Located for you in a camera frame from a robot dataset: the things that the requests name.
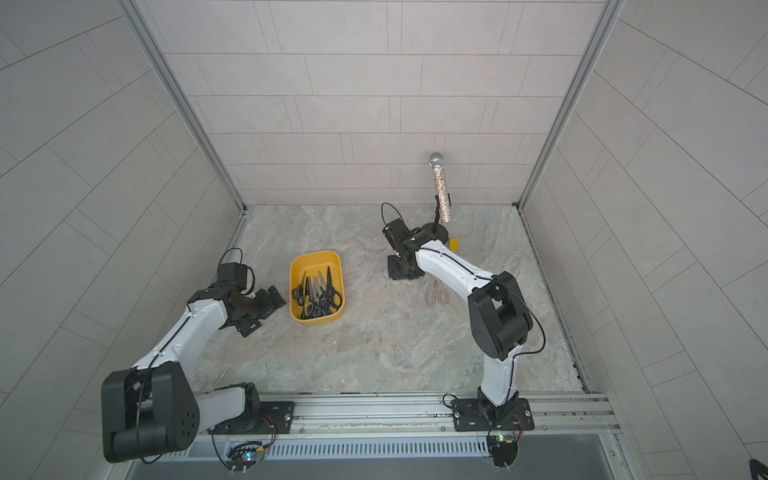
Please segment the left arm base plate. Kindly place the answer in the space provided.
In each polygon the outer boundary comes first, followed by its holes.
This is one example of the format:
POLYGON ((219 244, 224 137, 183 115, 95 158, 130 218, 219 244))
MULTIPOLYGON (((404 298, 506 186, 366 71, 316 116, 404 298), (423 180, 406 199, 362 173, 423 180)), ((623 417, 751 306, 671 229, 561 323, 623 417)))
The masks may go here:
POLYGON ((288 434, 293 421, 295 403, 290 401, 262 402, 256 413, 245 412, 208 430, 213 435, 271 435, 288 434))

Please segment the glitter microphone on stand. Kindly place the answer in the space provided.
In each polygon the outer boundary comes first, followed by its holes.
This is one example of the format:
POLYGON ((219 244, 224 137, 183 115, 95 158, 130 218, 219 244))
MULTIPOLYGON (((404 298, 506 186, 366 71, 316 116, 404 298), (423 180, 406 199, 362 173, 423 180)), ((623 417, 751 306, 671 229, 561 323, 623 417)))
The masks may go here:
POLYGON ((422 229, 431 233, 443 244, 449 244, 449 233, 445 225, 452 220, 451 217, 451 199, 447 191, 444 158, 440 153, 432 153, 428 165, 433 173, 435 194, 435 216, 434 220, 425 224, 422 229))

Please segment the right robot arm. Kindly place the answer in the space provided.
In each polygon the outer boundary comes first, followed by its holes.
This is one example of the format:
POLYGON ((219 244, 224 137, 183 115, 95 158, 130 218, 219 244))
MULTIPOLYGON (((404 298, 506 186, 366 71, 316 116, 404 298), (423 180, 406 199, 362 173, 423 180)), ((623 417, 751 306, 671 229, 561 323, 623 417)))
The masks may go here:
POLYGON ((502 420, 517 404, 518 360, 526 354, 529 332, 540 324, 517 280, 506 271, 493 274, 474 266, 435 234, 410 229, 400 218, 387 223, 382 233, 395 251, 388 257, 392 280, 430 274, 466 302, 472 337, 485 355, 479 411, 488 421, 502 420))

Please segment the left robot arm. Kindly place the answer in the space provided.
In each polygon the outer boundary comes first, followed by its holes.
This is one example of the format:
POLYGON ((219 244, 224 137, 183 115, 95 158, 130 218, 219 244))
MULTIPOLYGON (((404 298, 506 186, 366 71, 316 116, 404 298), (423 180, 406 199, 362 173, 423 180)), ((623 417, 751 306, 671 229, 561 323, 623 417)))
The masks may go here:
POLYGON ((253 383, 196 393, 187 378, 216 332, 233 327, 248 336, 285 304, 275 287, 252 296, 232 283, 195 292, 178 322, 148 354, 103 381, 105 459, 120 463, 182 451, 202 431, 271 436, 285 432, 262 405, 253 383))

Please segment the black pointed scissors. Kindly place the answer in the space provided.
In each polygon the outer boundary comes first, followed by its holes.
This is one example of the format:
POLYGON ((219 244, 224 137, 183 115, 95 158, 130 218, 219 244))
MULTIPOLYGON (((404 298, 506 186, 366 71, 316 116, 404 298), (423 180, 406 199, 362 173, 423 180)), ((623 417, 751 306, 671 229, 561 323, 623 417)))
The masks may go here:
POLYGON ((333 311, 338 311, 343 306, 343 296, 333 285, 333 278, 330 267, 327 267, 325 280, 325 298, 329 304, 329 307, 333 311))

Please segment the right controller board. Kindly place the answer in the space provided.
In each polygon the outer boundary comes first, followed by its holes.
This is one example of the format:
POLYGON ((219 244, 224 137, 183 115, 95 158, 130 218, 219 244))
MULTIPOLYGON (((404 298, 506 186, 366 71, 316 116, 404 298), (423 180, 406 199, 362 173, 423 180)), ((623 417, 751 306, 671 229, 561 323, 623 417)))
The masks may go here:
POLYGON ((488 452, 495 468, 509 469, 517 460, 519 442, 513 438, 487 436, 488 452))

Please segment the blue handled scissors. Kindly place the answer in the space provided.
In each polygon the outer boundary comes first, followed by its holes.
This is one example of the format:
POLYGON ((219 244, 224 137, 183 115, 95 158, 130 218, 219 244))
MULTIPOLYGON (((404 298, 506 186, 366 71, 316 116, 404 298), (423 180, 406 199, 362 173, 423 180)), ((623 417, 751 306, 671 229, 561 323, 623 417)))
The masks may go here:
POLYGON ((315 276, 306 277, 306 303, 301 308, 300 319, 317 319, 328 314, 328 303, 320 288, 319 280, 315 276))

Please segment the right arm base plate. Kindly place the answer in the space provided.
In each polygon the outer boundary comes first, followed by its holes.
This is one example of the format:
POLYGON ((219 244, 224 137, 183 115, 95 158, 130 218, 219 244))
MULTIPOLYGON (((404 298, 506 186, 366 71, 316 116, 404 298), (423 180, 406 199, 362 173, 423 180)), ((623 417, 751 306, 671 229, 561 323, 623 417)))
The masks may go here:
POLYGON ((522 431, 535 429, 529 402, 516 398, 501 407, 486 400, 452 399, 447 406, 452 411, 457 432, 522 431))

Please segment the aluminium mounting rail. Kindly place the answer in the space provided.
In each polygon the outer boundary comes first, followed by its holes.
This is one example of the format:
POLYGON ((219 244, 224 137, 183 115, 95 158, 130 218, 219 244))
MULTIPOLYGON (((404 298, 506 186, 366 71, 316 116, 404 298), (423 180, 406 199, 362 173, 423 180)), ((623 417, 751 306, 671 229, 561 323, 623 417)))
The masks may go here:
MULTIPOLYGON (((325 437, 410 437, 505 435, 513 431, 457 432, 452 399, 475 395, 440 393, 272 393, 262 402, 290 401, 295 410, 290 432, 279 440, 325 437)), ((603 394, 523 393, 529 402, 535 429, 528 434, 603 434, 620 431, 613 408, 603 394)))

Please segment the yellow plastic storage box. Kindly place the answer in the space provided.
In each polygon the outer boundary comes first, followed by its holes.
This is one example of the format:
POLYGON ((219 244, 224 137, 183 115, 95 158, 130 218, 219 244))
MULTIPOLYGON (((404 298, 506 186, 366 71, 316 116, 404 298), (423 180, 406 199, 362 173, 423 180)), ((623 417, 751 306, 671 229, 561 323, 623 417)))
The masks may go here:
POLYGON ((331 250, 296 257, 290 267, 290 313, 303 325, 320 325, 341 318, 345 293, 341 260, 331 250))

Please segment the controller board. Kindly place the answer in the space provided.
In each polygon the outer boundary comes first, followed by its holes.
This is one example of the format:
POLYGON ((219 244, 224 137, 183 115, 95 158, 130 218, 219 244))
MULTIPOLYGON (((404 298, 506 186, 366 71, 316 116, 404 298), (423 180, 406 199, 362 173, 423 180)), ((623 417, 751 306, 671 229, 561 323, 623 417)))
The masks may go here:
POLYGON ((245 476, 253 466, 265 459, 266 454, 267 448, 261 441, 250 441, 231 447, 226 457, 230 475, 240 472, 245 476))
POLYGON ((488 452, 495 468, 509 469, 517 460, 519 442, 513 438, 487 436, 488 452))

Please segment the pink handled scissors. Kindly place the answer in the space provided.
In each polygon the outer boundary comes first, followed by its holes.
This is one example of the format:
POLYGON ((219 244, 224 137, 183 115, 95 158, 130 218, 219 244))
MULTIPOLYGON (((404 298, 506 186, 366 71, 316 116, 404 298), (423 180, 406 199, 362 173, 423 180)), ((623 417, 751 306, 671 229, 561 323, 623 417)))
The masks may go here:
POLYGON ((429 308, 433 308, 438 304, 446 305, 448 302, 449 292, 444 284, 436 277, 432 277, 425 294, 425 303, 429 308))

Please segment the left controller board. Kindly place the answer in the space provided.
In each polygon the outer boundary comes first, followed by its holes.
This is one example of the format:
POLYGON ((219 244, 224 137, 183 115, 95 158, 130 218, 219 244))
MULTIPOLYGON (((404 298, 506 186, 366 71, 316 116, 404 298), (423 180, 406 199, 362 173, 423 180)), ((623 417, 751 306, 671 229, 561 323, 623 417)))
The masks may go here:
POLYGON ((226 457, 230 475, 240 472, 245 476, 253 466, 265 459, 266 454, 267 448, 261 441, 250 441, 231 447, 226 457))

